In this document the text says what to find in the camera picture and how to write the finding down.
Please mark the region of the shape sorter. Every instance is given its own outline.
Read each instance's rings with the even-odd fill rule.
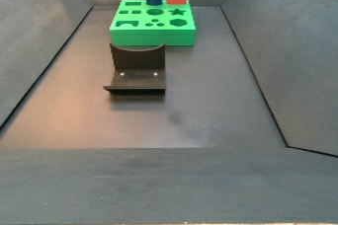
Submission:
[[[189,1],[150,6],[146,0],[123,0],[110,27],[119,46],[194,45],[195,24]]]

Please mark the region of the circular hole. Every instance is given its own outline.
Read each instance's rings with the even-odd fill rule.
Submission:
[[[165,11],[162,9],[150,9],[147,11],[149,15],[151,16],[159,16]]]

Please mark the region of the star-shaped hole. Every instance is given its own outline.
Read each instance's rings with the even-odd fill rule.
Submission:
[[[185,15],[185,11],[183,10],[179,10],[179,9],[175,9],[175,10],[170,10],[171,14],[175,16],[175,15],[181,15],[183,16]]]

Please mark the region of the black stand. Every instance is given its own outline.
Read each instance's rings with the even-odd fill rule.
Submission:
[[[115,66],[111,86],[114,92],[166,91],[166,45],[147,50],[127,50],[111,44]]]

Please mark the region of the black bracket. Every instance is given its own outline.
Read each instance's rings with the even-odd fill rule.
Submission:
[[[114,92],[163,92],[166,90],[166,45],[147,50],[130,50],[111,43],[115,66],[110,86]]]

